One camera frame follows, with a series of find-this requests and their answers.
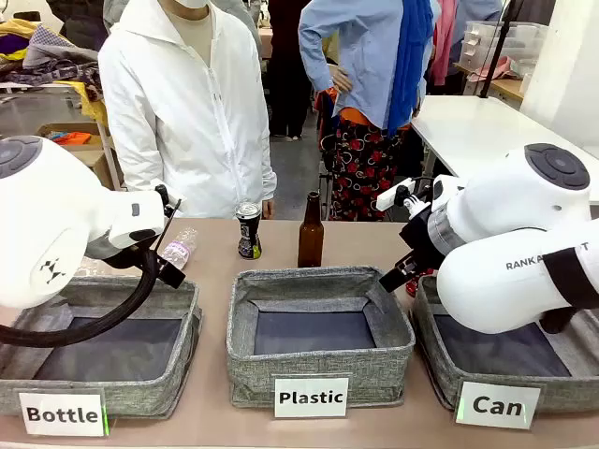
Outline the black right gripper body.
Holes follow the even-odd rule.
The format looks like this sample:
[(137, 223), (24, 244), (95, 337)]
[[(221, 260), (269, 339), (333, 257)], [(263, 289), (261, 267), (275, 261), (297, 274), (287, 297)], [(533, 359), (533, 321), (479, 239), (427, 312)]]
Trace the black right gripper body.
[(397, 265), (406, 271), (438, 269), (445, 259), (432, 243), (428, 231), (429, 212), (419, 212), (400, 231), (400, 237), (411, 249)]

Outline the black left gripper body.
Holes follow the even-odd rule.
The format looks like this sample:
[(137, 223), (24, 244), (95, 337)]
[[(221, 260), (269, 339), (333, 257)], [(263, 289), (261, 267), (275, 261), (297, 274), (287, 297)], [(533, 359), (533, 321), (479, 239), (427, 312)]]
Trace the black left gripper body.
[(159, 255), (155, 250), (144, 250), (140, 256), (141, 269), (148, 274), (152, 280), (178, 289), (185, 279), (184, 273), (176, 268), (171, 262)]

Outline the blue shirt person hand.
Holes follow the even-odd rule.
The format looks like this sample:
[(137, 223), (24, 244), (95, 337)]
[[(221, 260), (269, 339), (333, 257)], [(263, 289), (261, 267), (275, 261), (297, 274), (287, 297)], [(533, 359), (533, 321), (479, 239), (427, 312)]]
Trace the blue shirt person hand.
[(352, 81), (349, 79), (347, 71), (339, 65), (328, 65), (329, 69), (329, 87), (328, 91), (337, 94), (348, 94), (353, 89)]

